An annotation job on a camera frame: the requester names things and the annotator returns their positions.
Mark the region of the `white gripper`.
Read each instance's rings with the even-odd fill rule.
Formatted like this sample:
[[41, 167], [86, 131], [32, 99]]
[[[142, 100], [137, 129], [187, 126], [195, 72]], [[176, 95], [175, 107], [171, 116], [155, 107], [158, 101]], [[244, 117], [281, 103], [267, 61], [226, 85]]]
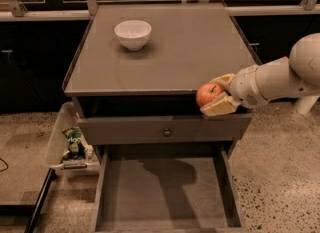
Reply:
[[268, 101], [262, 96], [256, 82], [257, 65], [240, 70], [237, 74], [229, 73], [211, 80], [211, 83], [220, 85], [230, 95], [223, 92], [212, 102], [200, 108], [208, 116], [219, 116], [234, 113], [239, 103], [246, 108], [255, 108], [266, 105]]

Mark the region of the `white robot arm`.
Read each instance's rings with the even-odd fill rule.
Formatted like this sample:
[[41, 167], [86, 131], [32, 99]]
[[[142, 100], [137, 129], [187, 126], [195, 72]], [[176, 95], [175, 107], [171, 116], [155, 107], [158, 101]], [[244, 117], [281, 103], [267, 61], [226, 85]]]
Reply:
[[202, 85], [196, 102], [206, 116], [252, 109], [281, 98], [296, 98], [295, 110], [307, 114], [320, 97], [320, 34], [300, 39], [288, 57], [253, 65]]

